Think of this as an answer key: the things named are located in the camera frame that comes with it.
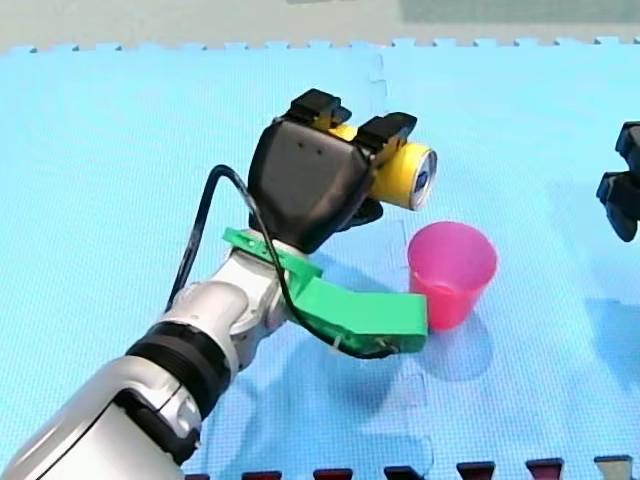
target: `green 3d-printed part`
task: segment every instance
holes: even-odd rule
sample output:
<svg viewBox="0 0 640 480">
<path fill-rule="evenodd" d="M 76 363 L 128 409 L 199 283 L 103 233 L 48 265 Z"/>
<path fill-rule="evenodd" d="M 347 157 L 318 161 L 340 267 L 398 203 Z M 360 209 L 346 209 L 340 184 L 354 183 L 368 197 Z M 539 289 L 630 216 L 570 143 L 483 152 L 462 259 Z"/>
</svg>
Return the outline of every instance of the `green 3d-printed part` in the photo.
<svg viewBox="0 0 640 480">
<path fill-rule="evenodd" d="M 246 232 L 228 228 L 224 239 L 271 262 L 265 242 Z M 322 270 L 309 261 L 282 250 L 277 253 L 288 273 L 293 303 L 314 329 L 363 354 L 385 345 L 398 353 L 422 350 L 427 337 L 424 297 L 352 292 L 322 280 Z"/>
</svg>

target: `black cable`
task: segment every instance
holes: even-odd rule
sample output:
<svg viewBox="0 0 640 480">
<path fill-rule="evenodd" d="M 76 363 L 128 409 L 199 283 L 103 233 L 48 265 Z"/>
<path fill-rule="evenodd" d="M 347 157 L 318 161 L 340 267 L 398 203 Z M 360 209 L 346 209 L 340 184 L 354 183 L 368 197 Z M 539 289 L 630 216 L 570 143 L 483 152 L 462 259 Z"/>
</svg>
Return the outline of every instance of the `black cable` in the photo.
<svg viewBox="0 0 640 480">
<path fill-rule="evenodd" d="M 184 251 L 184 255 L 182 257 L 182 262 L 180 263 L 180 267 L 178 268 L 178 273 L 176 274 L 176 278 L 173 282 L 173 287 L 171 289 L 171 293 L 169 294 L 169 300 L 167 302 L 167 306 L 165 308 L 165 313 L 171 308 L 173 305 L 173 301 L 175 299 L 176 294 L 184 288 L 187 283 L 189 274 L 191 272 L 191 267 L 193 266 L 193 262 L 196 259 L 196 255 L 198 253 L 198 248 L 200 247 L 200 241 L 202 240 L 202 234 L 204 232 L 204 227 L 207 222 L 207 217 L 209 214 L 209 208 L 211 207 L 211 201 L 213 199 L 213 194 L 215 193 L 216 186 L 218 185 L 218 180 L 221 177 L 228 178 L 231 183 L 236 187 L 238 192 L 241 194 L 244 202 L 249 207 L 249 210 L 253 214 L 258 226 L 260 228 L 260 233 L 264 237 L 265 243 L 267 245 L 267 250 L 269 251 L 269 256 L 273 261 L 273 265 L 276 270 L 276 275 L 278 277 L 278 282 L 280 284 L 280 288 L 282 289 L 282 296 L 284 297 L 284 301 L 290 310 L 291 314 L 294 316 L 300 326 L 307 329 L 312 335 L 319 338 L 327 345 L 331 345 L 334 348 L 337 348 L 340 352 L 345 353 L 349 356 L 360 358 L 360 359 L 376 359 L 376 358 L 385 358 L 392 353 L 394 353 L 393 349 L 386 349 L 380 352 L 367 353 L 363 354 L 356 350 L 353 350 L 348 347 L 344 347 L 340 344 L 337 346 L 335 344 L 335 338 L 332 338 L 324 333 L 321 333 L 313 327 L 309 322 L 306 321 L 303 315 L 300 314 L 297 307 L 293 303 L 293 299 L 291 298 L 291 293 L 289 292 L 289 286 L 287 285 L 287 281 L 285 278 L 284 268 L 280 263 L 280 258 L 276 251 L 276 248 L 273 245 L 273 239 L 262 219 L 262 215 L 260 213 L 260 209 L 258 208 L 258 204 L 255 202 L 254 198 L 249 193 L 246 185 L 242 181 L 242 178 L 230 167 L 227 165 L 216 165 L 211 172 L 209 172 L 209 177 L 207 178 L 207 182 L 204 186 L 204 191 L 202 192 L 202 197 L 200 199 L 200 205 L 198 207 L 198 212 L 196 213 L 196 218 L 193 224 L 193 228 L 191 230 L 191 236 L 189 237 L 189 242 L 187 243 L 187 247 Z"/>
</svg>

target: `pink plastic cup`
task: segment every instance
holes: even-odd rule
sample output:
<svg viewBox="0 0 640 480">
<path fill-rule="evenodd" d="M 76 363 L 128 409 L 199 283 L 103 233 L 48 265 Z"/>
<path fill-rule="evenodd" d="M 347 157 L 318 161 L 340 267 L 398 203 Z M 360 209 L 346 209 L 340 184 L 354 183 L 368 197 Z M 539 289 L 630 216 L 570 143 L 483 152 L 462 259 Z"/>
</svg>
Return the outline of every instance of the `pink plastic cup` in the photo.
<svg viewBox="0 0 640 480">
<path fill-rule="evenodd" d="M 429 328 L 449 330 L 473 310 L 498 267 L 498 255 L 473 227 L 438 222 L 409 243 L 409 290 L 427 297 Z"/>
</svg>

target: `gray floor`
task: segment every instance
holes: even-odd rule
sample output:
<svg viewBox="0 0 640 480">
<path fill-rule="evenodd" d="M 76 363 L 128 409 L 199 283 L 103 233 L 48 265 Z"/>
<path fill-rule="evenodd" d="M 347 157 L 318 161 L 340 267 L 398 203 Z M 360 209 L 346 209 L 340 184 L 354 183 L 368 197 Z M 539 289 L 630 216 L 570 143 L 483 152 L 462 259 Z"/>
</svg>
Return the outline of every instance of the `gray floor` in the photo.
<svg viewBox="0 0 640 480">
<path fill-rule="evenodd" d="M 508 44 L 517 37 L 551 43 L 598 35 L 626 42 L 640 35 L 640 0 L 0 0 L 0 51 L 61 43 L 87 49 L 102 42 L 389 44 L 407 36 L 419 43 L 438 37 L 461 44 L 475 38 Z"/>
</svg>

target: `blue foam mat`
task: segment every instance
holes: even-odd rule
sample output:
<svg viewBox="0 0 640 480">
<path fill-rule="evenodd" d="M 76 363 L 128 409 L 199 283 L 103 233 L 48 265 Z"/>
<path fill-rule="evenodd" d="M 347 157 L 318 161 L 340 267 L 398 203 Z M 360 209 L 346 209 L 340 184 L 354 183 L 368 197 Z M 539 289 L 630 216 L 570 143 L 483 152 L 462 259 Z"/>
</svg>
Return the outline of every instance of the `blue foam mat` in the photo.
<svg viewBox="0 0 640 480">
<path fill-rule="evenodd" d="M 595 199 L 602 173 L 624 166 L 613 143 L 640 111 L 640 46 L 558 43 L 0 58 L 0 464 L 158 316 L 207 170 L 245 174 L 261 130 L 311 86 L 341 96 L 355 124 L 416 115 L 413 138 L 441 158 L 428 208 L 390 208 L 331 239 L 315 257 L 327 278 L 402 290 L 407 238 L 440 219 L 484 231 L 499 274 L 470 321 L 420 355 L 358 362 L 283 327 L 186 470 L 295 479 L 347 467 L 373 479 L 410 464 L 448 479 L 459 462 L 491 460 L 494 478 L 514 479 L 527 460 L 562 457 L 564 478 L 582 480 L 599 478 L 594 456 L 640 456 L 637 252 Z M 213 213 L 194 279 L 219 263 L 222 229 L 245 219 L 226 185 Z"/>
</svg>

